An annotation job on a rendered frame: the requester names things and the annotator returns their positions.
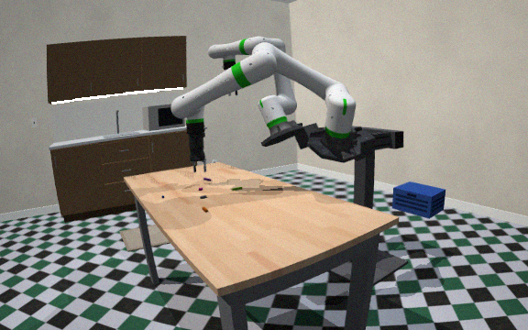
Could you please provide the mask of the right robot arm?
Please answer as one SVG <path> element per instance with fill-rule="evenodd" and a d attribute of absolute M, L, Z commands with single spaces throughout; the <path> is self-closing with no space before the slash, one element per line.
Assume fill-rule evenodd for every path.
<path fill-rule="evenodd" d="M 285 44 L 282 40 L 278 38 L 254 37 L 228 44 L 213 45 L 209 48 L 208 55 L 213 59 L 222 57 L 223 62 L 236 61 L 236 54 L 252 55 L 252 50 L 262 42 L 268 42 L 286 53 Z M 296 124 L 295 120 L 287 121 L 286 115 L 291 115 L 297 108 L 290 79 L 277 72 L 274 72 L 274 79 L 276 94 L 280 95 L 280 97 L 270 95 L 258 102 L 258 108 L 269 128 L 271 136 L 288 127 L 303 125 L 303 123 Z"/>

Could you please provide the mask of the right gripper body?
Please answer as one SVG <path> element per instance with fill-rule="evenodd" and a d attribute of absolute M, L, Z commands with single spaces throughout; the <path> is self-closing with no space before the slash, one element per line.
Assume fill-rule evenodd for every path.
<path fill-rule="evenodd" d="M 236 64 L 235 61 L 224 62 L 224 65 L 222 66 L 222 68 L 224 68 L 224 70 L 226 70 L 226 69 L 229 69 L 230 67 L 232 67 L 235 64 Z"/>

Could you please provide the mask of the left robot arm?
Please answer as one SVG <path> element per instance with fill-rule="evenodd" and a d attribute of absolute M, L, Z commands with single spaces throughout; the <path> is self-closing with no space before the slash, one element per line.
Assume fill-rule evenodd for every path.
<path fill-rule="evenodd" d="M 251 56 L 211 81 L 174 99 L 171 112 L 177 118 L 186 118 L 186 124 L 203 122 L 204 105 L 267 79 L 274 72 L 294 80 L 325 100 L 327 113 L 321 143 L 326 148 L 343 151 L 349 149 L 350 143 L 358 143 L 357 132 L 362 127 L 352 127 L 356 101 L 345 85 L 305 66 L 266 42 L 259 43 Z"/>

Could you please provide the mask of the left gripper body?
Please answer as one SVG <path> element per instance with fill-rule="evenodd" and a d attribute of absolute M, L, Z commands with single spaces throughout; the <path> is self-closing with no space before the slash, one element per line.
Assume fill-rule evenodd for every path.
<path fill-rule="evenodd" d="M 204 161 L 204 122 L 186 124 L 187 134 L 189 135 L 190 161 Z"/>

